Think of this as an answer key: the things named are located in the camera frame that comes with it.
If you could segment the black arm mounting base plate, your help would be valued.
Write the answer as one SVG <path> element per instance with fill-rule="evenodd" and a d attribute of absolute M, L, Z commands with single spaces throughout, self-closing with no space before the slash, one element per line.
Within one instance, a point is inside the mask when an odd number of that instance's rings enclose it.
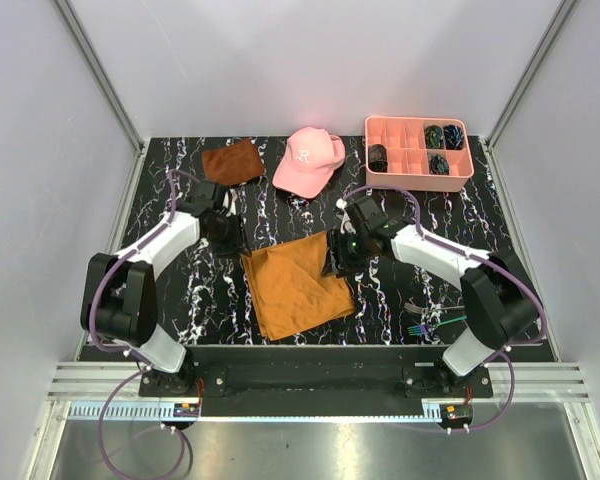
<path fill-rule="evenodd" d="M 142 397 L 202 395 L 210 417 L 402 417 L 426 399 L 493 396 L 488 371 L 456 378 L 431 346 L 197 346 L 181 374 L 142 376 Z"/>

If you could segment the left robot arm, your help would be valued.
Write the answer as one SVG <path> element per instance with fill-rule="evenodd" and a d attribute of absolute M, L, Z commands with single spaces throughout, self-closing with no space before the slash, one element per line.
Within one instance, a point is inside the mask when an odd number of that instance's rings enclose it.
<path fill-rule="evenodd" d="M 161 374 L 176 396 L 195 386 L 192 354 L 158 324 L 157 279 L 186 249 L 203 242 L 218 256 L 251 253 L 230 188 L 202 180 L 176 198 L 147 234 L 88 263 L 80 322 L 103 352 L 123 352 Z"/>

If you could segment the orange cloth napkin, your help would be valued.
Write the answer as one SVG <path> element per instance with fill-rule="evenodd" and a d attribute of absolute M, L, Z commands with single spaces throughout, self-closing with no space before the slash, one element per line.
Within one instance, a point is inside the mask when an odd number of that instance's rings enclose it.
<path fill-rule="evenodd" d="M 346 280 L 322 274 L 326 257 L 326 232 L 241 257 L 262 337 L 282 340 L 354 312 Z"/>

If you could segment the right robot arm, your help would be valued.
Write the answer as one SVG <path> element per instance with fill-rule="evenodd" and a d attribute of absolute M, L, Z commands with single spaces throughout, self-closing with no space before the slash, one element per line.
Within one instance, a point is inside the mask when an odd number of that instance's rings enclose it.
<path fill-rule="evenodd" d="M 371 197 L 336 208 L 339 227 L 327 234 L 326 276 L 353 274 L 374 257 L 419 267 L 462 295 L 466 328 L 421 375 L 422 391 L 456 396 L 475 370 L 511 346 L 544 317 L 543 306 L 517 254 L 462 246 L 424 229 L 418 220 L 388 215 Z"/>

